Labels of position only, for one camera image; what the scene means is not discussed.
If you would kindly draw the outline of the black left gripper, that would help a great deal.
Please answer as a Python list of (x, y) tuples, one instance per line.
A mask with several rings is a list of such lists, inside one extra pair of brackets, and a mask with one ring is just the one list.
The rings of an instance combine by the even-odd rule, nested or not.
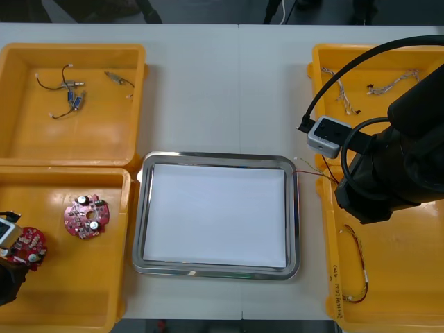
[(6, 305), (17, 298), (21, 285), (26, 281), (29, 268), (1, 258), (0, 305)]

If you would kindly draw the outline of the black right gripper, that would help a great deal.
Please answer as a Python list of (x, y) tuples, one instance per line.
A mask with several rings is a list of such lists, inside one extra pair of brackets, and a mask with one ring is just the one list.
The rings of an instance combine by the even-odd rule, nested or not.
[[(370, 157), (356, 154), (348, 170), (356, 183), (365, 190), (376, 194), (384, 191), (381, 184), (373, 177), (373, 163)], [(393, 194), (384, 200), (367, 198), (353, 189), (345, 177), (340, 181), (334, 194), (339, 207), (358, 219), (360, 224), (387, 221), (395, 211), (411, 208), (410, 204)]]

